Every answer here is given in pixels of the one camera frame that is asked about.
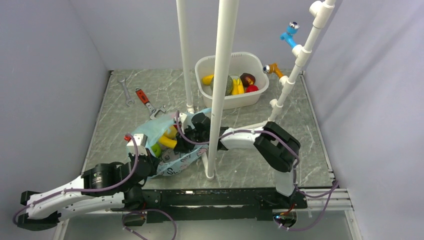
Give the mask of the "light blue plastic bag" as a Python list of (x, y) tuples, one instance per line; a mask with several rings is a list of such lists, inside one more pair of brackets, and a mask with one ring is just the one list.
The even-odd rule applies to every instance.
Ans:
[(139, 125), (132, 133), (142, 162), (150, 152), (153, 170), (147, 180), (158, 176), (172, 176), (186, 169), (202, 156), (207, 156), (208, 144), (184, 146), (175, 124), (175, 114), (165, 114)]

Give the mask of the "green netted fake melon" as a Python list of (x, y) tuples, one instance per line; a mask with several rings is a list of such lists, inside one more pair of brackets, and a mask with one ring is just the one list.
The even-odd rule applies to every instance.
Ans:
[[(212, 91), (214, 89), (214, 82), (215, 82), (215, 77), (213, 78), (210, 84), (210, 89)], [(232, 93), (232, 90), (233, 90), (233, 78), (230, 75), (228, 75), (226, 80), (225, 96), (230, 96)]]

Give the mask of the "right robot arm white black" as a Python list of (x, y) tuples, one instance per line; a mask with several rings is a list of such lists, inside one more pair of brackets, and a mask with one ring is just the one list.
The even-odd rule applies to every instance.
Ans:
[[(210, 146), (211, 120), (204, 113), (192, 117), (177, 112), (174, 116), (177, 129), (176, 153), (190, 153), (195, 147)], [(287, 208), (295, 201), (295, 168), (301, 144), (273, 121), (264, 126), (248, 129), (221, 127), (217, 151), (231, 149), (255, 149), (277, 171), (275, 177), (276, 203)]]

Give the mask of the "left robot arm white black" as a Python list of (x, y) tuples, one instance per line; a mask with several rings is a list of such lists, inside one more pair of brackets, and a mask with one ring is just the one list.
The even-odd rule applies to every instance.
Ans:
[(157, 173), (154, 155), (129, 153), (127, 163), (99, 163), (71, 182), (48, 192), (24, 191), (23, 208), (12, 217), (14, 225), (43, 231), (73, 216), (102, 209), (139, 210), (145, 204), (143, 186)]

